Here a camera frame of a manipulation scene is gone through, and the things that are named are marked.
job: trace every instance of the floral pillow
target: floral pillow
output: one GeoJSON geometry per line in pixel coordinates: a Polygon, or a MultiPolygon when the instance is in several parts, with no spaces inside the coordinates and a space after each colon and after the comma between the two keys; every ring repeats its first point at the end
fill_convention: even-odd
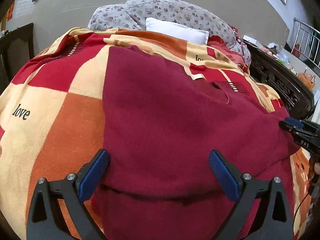
{"type": "Polygon", "coordinates": [[[127,14],[124,3],[105,5],[97,8],[88,24],[88,29],[90,30],[112,28],[141,30],[140,26],[127,14]]]}
{"type": "Polygon", "coordinates": [[[181,0],[127,0],[125,8],[130,16],[146,29],[146,18],[180,23],[190,28],[209,31],[221,37],[231,48],[236,43],[233,30],[227,23],[208,10],[181,0]]]}

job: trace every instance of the bolt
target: bolt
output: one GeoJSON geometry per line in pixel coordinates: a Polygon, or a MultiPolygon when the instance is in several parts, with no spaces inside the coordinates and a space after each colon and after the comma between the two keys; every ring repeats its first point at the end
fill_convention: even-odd
{"type": "Polygon", "coordinates": [[[76,177],[76,175],[74,173],[70,173],[67,175],[68,180],[73,180],[75,177],[76,177]]]}
{"type": "Polygon", "coordinates": [[[251,175],[249,173],[245,173],[243,174],[243,178],[246,180],[250,180],[251,179],[251,175]]]}
{"type": "Polygon", "coordinates": [[[273,180],[275,181],[275,183],[280,183],[281,179],[279,177],[274,177],[273,180]]]}
{"type": "Polygon", "coordinates": [[[38,179],[38,183],[39,184],[42,184],[42,183],[44,183],[45,182],[45,178],[40,178],[40,179],[38,179]]]}

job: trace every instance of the metal railing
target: metal railing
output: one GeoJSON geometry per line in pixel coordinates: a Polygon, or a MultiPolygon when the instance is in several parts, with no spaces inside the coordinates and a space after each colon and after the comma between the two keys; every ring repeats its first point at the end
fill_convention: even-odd
{"type": "Polygon", "coordinates": [[[294,24],[296,22],[299,23],[299,26],[298,26],[296,39],[294,41],[291,53],[295,55],[294,51],[298,50],[300,54],[305,56],[314,64],[314,66],[317,66],[319,68],[320,59],[316,57],[319,51],[320,32],[317,31],[312,26],[298,20],[297,18],[294,18],[294,24]],[[299,44],[299,49],[295,48],[295,45],[297,44],[297,42],[299,44]]]}

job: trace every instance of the maroon sweater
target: maroon sweater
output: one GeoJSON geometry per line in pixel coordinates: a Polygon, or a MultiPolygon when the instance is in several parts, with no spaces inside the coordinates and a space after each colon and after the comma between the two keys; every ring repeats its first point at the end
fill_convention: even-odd
{"type": "Polygon", "coordinates": [[[210,170],[213,149],[257,179],[279,176],[293,210],[298,147],[279,128],[284,107],[268,113],[131,46],[110,48],[103,108],[110,167],[94,202],[109,240],[210,240],[234,205],[210,170]]]}

